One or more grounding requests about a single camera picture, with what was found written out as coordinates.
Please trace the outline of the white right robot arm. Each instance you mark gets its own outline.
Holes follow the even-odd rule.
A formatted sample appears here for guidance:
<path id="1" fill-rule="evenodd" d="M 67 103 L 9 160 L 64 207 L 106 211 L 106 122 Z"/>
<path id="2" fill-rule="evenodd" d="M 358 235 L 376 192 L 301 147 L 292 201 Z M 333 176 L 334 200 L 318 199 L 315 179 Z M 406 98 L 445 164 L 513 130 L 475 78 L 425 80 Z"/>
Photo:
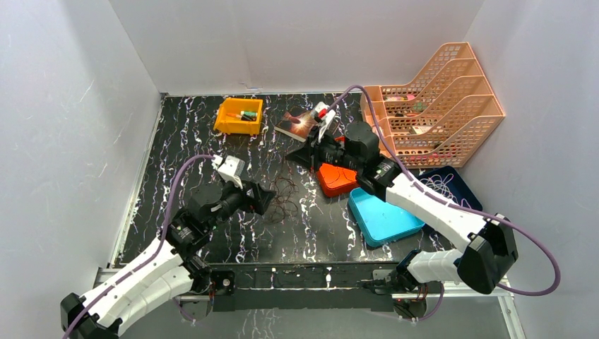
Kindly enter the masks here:
<path id="1" fill-rule="evenodd" d="M 349 124 L 340 141 L 314 126 L 302 146 L 285 157 L 309 170 L 330 164 L 355 171 L 368 194 L 409 212 L 453 244 L 448 251 L 411 251 L 385 278 L 390 288 L 417 292 L 425 283 L 452 281 L 488 295 L 517 261 L 506 218 L 483 216 L 423 185 L 381 154 L 379 137 L 369 124 Z"/>

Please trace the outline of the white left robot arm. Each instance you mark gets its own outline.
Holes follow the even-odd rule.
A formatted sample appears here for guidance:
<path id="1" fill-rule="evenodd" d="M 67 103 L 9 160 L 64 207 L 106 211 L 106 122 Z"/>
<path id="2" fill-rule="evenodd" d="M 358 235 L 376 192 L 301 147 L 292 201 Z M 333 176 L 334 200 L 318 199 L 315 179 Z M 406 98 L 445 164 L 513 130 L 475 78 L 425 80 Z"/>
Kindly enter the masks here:
<path id="1" fill-rule="evenodd" d="M 212 293 L 212 268 L 198 252 L 211 232 L 239 211 L 263 215 L 275 192 L 242 181 L 203 186 L 132 262 L 101 285 L 60 303 L 65 338 L 118 338 L 146 314 L 175 297 Z"/>

